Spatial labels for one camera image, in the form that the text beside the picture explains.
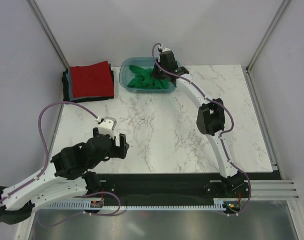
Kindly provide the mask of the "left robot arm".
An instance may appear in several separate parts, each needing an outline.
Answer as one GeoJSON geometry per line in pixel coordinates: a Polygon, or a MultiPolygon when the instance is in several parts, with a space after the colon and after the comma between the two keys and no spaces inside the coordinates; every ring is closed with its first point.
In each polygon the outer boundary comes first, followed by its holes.
{"type": "Polygon", "coordinates": [[[116,139],[96,134],[87,142],[62,149],[41,175],[12,187],[0,186],[0,223],[14,225],[41,208],[74,197],[108,195],[99,175],[92,172],[100,162],[124,159],[129,148],[125,134],[116,139]]]}

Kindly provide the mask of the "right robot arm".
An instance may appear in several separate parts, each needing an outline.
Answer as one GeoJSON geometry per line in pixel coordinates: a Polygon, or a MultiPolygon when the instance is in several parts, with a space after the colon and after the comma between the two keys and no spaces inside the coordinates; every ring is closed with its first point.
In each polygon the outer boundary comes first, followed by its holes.
{"type": "Polygon", "coordinates": [[[158,49],[159,58],[154,58],[153,77],[165,79],[183,91],[198,109],[196,125],[207,137],[214,151],[219,173],[222,178],[221,191],[227,197],[240,193],[243,188],[244,197],[251,197],[251,183],[247,173],[234,164],[224,134],[234,128],[231,113],[224,106],[222,99],[211,98],[193,80],[189,71],[179,67],[172,50],[164,47],[158,49]]]}

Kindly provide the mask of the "green t shirt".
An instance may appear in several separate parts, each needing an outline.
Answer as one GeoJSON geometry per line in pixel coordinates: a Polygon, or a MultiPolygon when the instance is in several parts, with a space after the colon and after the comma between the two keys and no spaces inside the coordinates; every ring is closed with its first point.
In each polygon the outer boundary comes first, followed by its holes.
{"type": "Polygon", "coordinates": [[[152,77],[152,68],[141,68],[135,65],[129,65],[131,73],[135,77],[127,84],[127,87],[144,90],[166,90],[169,89],[169,81],[166,79],[154,79],[152,77]]]}

